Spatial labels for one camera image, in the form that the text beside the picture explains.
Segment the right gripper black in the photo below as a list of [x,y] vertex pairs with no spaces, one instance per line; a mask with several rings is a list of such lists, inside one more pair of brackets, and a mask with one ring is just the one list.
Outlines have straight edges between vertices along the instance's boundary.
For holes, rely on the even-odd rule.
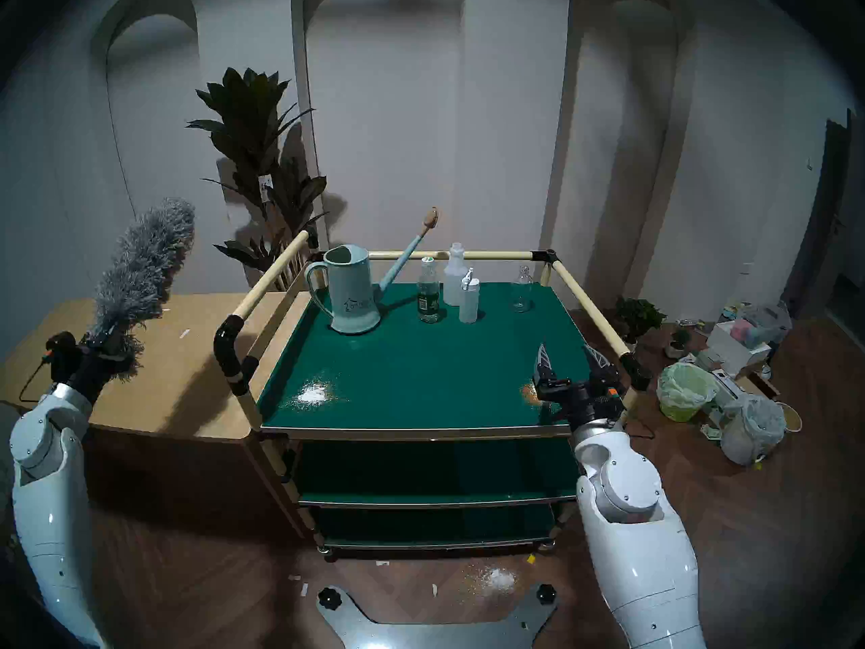
[[596,420],[609,420],[609,393],[602,383],[618,384],[618,370],[615,364],[592,346],[585,344],[583,352],[592,381],[574,383],[569,379],[555,380],[546,346],[541,343],[536,355],[534,388],[542,404],[542,425],[564,422],[570,428],[579,428]]

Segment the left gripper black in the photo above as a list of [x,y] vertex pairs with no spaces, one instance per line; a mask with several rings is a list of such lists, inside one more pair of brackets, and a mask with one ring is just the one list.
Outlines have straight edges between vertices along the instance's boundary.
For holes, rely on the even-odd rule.
[[103,388],[112,379],[134,373],[134,355],[111,355],[99,347],[78,349],[80,359],[68,378],[68,387],[89,403],[97,402]]

